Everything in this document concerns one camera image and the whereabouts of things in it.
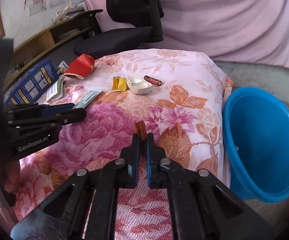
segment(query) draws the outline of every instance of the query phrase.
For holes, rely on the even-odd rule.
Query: chair backrest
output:
[[[158,6],[162,18],[160,2]],[[107,11],[115,22],[131,23],[135,27],[151,26],[149,11],[142,0],[107,0]]]

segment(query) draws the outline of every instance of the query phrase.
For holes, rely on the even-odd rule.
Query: blue plastic basin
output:
[[[229,96],[222,116],[230,189],[244,200],[288,198],[289,109],[266,91],[245,87]]]

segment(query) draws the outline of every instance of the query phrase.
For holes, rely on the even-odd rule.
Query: finger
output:
[[[5,182],[5,190],[8,192],[15,191],[20,184],[20,163],[13,161],[5,166],[7,180]]]
[[[19,188],[20,181],[16,183],[11,183],[9,180],[6,181],[5,183],[5,190],[9,193],[16,191]]]
[[[16,184],[20,180],[20,163],[13,161],[6,164],[7,181]]]

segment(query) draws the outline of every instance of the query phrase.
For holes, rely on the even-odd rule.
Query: pink floral fabric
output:
[[[111,92],[116,75],[149,75],[162,85],[146,95]],[[66,78],[64,98],[56,104],[76,103],[95,88],[103,92],[87,106],[83,122],[64,126],[58,143],[21,160],[15,206],[19,220],[79,168],[91,171],[116,159],[131,144],[140,120],[169,158],[190,170],[207,168],[229,186],[221,110],[232,82],[207,55],[149,49],[105,56],[85,79]],[[146,176],[141,159],[137,189],[119,192],[116,239],[172,239],[166,191],[150,190]]]

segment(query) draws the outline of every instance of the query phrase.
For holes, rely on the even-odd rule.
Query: wall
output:
[[[38,32],[53,25],[52,19],[54,15],[61,11],[66,3],[74,1],[76,4],[82,0],[65,0],[65,4],[50,8],[48,0],[44,0],[47,10],[29,16],[28,5],[32,4],[32,0],[27,0],[24,9],[25,0],[0,0],[0,11],[3,22],[3,28],[6,37],[14,39],[14,47],[26,41]]]

